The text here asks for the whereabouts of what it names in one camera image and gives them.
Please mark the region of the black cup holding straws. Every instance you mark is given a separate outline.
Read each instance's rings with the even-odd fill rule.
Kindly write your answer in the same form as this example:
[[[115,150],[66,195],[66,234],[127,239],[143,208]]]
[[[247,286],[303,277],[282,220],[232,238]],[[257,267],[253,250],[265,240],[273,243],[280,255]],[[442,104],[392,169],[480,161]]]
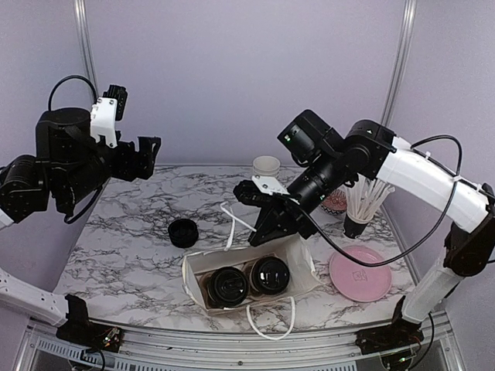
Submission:
[[[350,239],[356,239],[364,232],[369,222],[370,221],[354,220],[351,216],[346,214],[343,222],[343,234]]]

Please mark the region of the stack of white paper cups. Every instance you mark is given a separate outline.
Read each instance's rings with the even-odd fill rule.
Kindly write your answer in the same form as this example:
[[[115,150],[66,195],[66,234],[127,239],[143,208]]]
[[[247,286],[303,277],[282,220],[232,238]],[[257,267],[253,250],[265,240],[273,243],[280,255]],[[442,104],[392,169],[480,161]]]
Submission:
[[[255,158],[252,162],[252,170],[254,175],[278,177],[281,162],[273,156],[262,155]]]

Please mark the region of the aluminium frame post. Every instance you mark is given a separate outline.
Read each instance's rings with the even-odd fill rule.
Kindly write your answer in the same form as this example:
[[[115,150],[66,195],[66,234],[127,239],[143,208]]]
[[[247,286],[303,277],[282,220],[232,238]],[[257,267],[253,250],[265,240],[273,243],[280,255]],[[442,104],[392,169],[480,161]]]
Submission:
[[[98,90],[97,75],[94,67],[94,57],[90,42],[90,30],[87,19],[86,2],[84,0],[73,0],[73,8],[76,22],[77,37],[84,66],[85,77]]]
[[[394,60],[394,66],[392,69],[391,80],[389,83],[386,100],[384,103],[384,109],[381,115],[381,123],[385,127],[389,127],[391,125],[394,107],[398,99],[401,82],[405,75],[408,55],[411,48],[417,4],[417,0],[406,0],[404,3],[401,28],[398,39],[398,48]]]

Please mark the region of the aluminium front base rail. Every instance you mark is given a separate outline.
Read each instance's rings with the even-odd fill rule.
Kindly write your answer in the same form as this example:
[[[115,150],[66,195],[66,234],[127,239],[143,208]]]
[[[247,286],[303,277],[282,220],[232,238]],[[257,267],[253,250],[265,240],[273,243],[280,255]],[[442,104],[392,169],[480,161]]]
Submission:
[[[422,325],[421,344],[364,354],[356,333],[371,324],[293,332],[279,341],[255,334],[193,332],[123,326],[117,352],[87,353],[29,322],[14,370],[464,370],[446,314]]]

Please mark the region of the right aluminium frame post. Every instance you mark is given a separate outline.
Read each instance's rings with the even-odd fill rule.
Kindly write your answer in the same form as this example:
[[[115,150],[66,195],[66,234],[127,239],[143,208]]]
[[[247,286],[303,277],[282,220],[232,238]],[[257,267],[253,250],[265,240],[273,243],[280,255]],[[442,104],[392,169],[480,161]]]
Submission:
[[[385,127],[389,127],[391,125],[394,107],[398,99],[401,82],[405,75],[408,55],[411,48],[417,4],[417,0],[406,0],[404,3],[401,28],[398,39],[398,48],[394,60],[394,66],[392,69],[391,80],[389,83],[386,100],[384,103],[384,109],[381,115],[381,123]]]

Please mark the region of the brown paper takeout bag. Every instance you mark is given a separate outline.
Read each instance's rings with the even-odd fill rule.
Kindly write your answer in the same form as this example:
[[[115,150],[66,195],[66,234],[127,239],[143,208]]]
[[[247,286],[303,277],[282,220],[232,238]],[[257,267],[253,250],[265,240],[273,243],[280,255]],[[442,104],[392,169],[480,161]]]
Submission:
[[[228,203],[220,209],[231,219],[230,234],[223,248],[187,254],[182,262],[183,289],[207,315],[244,311],[252,330],[269,341],[281,341],[295,327],[297,297],[308,294],[322,284],[309,248],[298,235],[272,240],[259,247],[233,245],[237,224],[254,232],[255,228],[234,215]],[[217,307],[207,309],[198,285],[199,277],[212,271],[208,291]],[[263,333],[251,310],[267,308],[287,301],[291,305],[288,329],[281,335]]]

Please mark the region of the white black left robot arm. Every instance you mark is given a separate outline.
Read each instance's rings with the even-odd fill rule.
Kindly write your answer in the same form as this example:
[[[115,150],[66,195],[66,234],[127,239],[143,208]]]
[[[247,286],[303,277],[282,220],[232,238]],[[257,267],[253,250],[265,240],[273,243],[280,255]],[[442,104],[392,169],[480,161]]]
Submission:
[[[89,111],[45,111],[36,125],[36,155],[21,155],[1,170],[1,226],[46,211],[50,198],[65,223],[74,223],[82,216],[74,212],[76,204],[86,196],[94,203],[107,180],[149,179],[160,146],[159,137],[106,145],[90,136]],[[68,342],[101,349],[121,339],[119,329],[89,319],[84,299],[44,291],[6,271],[1,300],[53,325],[57,337]]]

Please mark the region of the brown cardboard cup carrier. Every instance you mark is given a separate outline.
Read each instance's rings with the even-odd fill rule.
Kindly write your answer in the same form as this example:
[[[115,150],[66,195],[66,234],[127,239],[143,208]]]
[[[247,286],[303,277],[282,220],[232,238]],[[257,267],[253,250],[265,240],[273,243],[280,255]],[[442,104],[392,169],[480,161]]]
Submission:
[[[200,286],[201,294],[203,296],[204,303],[207,309],[213,309],[217,307],[217,303],[210,297],[208,291],[208,284],[210,282],[212,271],[205,272],[199,277],[198,285]]]

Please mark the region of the stack of black cup lids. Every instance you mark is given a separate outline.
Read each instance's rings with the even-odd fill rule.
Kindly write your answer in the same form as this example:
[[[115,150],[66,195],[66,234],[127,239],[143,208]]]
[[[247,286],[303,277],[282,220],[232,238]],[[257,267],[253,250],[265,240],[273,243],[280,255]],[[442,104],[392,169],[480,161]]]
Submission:
[[[197,224],[190,219],[177,219],[168,226],[169,239],[175,247],[192,247],[199,239]]]

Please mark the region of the left aluminium frame post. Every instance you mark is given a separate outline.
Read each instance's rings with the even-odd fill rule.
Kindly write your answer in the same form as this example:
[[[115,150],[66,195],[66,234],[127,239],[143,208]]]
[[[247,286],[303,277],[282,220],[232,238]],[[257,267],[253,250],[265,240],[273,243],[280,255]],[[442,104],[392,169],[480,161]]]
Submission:
[[[86,2],[84,0],[73,0],[73,8],[76,22],[77,37],[84,66],[85,77],[98,90],[97,75],[94,67],[94,57],[90,42],[90,30],[87,19]]]

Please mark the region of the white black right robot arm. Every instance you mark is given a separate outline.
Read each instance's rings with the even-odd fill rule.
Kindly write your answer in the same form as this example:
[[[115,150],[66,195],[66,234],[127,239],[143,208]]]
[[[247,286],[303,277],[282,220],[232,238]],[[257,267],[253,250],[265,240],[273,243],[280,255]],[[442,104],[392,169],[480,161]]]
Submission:
[[[419,153],[415,145],[370,120],[358,121],[341,136],[314,111],[304,110],[279,135],[303,173],[286,192],[252,179],[235,189],[237,199],[260,209],[249,243],[256,247],[298,234],[319,232],[311,212],[334,189],[354,186],[359,177],[403,189],[437,209],[452,225],[445,258],[396,304],[391,323],[360,330],[363,354],[412,345],[422,339],[421,324],[466,277],[486,267],[494,249],[494,194],[487,185],[463,179]]]

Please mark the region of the bundle of white wrapped straws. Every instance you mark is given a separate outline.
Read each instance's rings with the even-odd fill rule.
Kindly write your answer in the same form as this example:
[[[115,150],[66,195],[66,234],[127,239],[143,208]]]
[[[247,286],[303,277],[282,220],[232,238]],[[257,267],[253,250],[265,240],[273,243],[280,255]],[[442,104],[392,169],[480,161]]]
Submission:
[[[369,223],[395,187],[380,179],[360,176],[353,187],[345,188],[346,215],[355,223]]]

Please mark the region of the pink plastic plate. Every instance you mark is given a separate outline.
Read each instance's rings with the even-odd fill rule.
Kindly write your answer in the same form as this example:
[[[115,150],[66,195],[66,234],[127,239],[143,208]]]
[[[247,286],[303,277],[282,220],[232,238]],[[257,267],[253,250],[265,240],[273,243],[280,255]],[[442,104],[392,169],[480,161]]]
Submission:
[[[329,259],[329,278],[341,295],[364,303],[382,299],[392,285],[389,266],[364,267],[337,252]]]

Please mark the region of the patterned red blue bowl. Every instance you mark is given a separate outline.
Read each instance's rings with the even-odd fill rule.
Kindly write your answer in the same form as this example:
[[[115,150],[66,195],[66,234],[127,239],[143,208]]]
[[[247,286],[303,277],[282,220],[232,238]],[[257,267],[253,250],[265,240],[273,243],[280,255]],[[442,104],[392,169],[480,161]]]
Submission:
[[[330,215],[340,215],[347,211],[346,194],[341,189],[334,190],[321,203],[321,208]]]

